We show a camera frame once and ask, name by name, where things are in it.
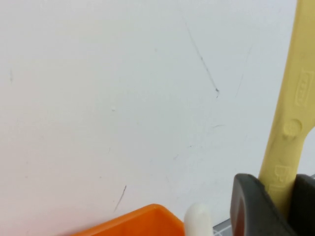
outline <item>pencil mark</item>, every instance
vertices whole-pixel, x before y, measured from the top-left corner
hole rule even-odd
[[[236,97],[237,94],[238,94],[238,90],[240,90],[240,86],[241,86],[241,84],[242,84],[243,77],[244,77],[244,72],[242,73],[242,77],[241,77],[241,80],[240,80],[240,84],[238,85],[238,88],[237,88],[237,92],[236,92],[236,94],[235,94],[235,97]]]
[[[218,125],[212,126],[212,128],[218,128],[218,127],[222,127],[222,126],[225,126],[225,124],[218,124]]]
[[[13,71],[10,69],[10,82],[13,83]]]
[[[127,188],[127,185],[125,185],[125,188],[124,188],[124,190],[123,190],[123,193],[122,193],[121,197],[119,198],[119,201],[117,202],[117,205],[116,205],[116,207],[115,207],[115,209],[114,209],[114,212],[117,210],[117,207],[119,206],[120,202],[122,201],[123,196],[124,196],[125,191],[126,191],[126,188]]]
[[[183,15],[183,12],[182,12],[181,9],[180,9],[179,3],[177,3],[177,6],[178,6],[178,11],[179,11],[180,15],[182,16],[183,22],[184,22],[184,24],[185,24],[187,33],[188,33],[189,38],[190,38],[190,41],[191,41],[191,44],[192,44],[193,48],[195,49],[195,51],[196,51],[196,53],[197,53],[197,55],[198,55],[198,57],[199,57],[199,59],[200,59],[202,65],[203,65],[203,68],[206,70],[207,75],[208,75],[208,78],[209,78],[209,80],[211,81],[213,87],[215,88],[215,90],[216,90],[216,92],[217,92],[217,97],[218,97],[219,94],[220,94],[220,91],[219,91],[218,87],[216,86],[216,83],[215,83],[215,81],[214,81],[214,79],[213,79],[213,77],[212,77],[212,75],[211,75],[211,73],[210,73],[209,67],[207,66],[205,60],[203,59],[203,57],[202,57],[202,55],[201,55],[201,53],[200,53],[200,50],[199,50],[199,48],[198,48],[198,46],[197,46],[197,44],[196,44],[196,42],[195,42],[195,40],[194,40],[194,38],[193,38],[193,36],[192,36],[192,33],[191,33],[190,28],[189,28],[189,26],[188,26],[188,24],[187,24],[187,21],[186,21],[184,15]]]
[[[240,84],[238,85],[238,88],[237,88],[237,92],[235,94],[235,97],[237,96],[238,94],[238,91],[240,90],[240,87],[241,87],[241,84],[242,84],[242,81],[243,81],[243,77],[244,77],[244,72],[245,72],[245,67],[246,67],[246,64],[247,64],[247,60],[248,60],[248,57],[249,55],[251,54],[251,50],[252,50],[252,46],[253,44],[250,46],[248,52],[247,52],[247,55],[246,55],[246,59],[245,59],[245,63],[244,63],[244,68],[243,68],[243,73],[242,73],[242,76],[241,76],[241,80],[240,80]]]

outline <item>yellow plastic handle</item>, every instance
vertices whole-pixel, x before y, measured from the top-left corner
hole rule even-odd
[[[282,87],[259,179],[288,215],[303,142],[315,125],[315,0],[297,3]]]

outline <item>white plastic hook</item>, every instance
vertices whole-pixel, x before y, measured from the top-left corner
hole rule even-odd
[[[184,217],[185,236],[213,236],[213,226],[207,206],[195,203]]]

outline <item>orange plastic bin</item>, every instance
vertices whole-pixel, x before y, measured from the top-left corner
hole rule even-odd
[[[165,207],[152,204],[73,236],[184,236],[184,225]]]

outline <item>white wall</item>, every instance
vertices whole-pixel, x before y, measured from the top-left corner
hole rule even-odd
[[[0,235],[65,235],[150,203],[227,219],[233,176],[259,172],[294,9],[1,0]]]

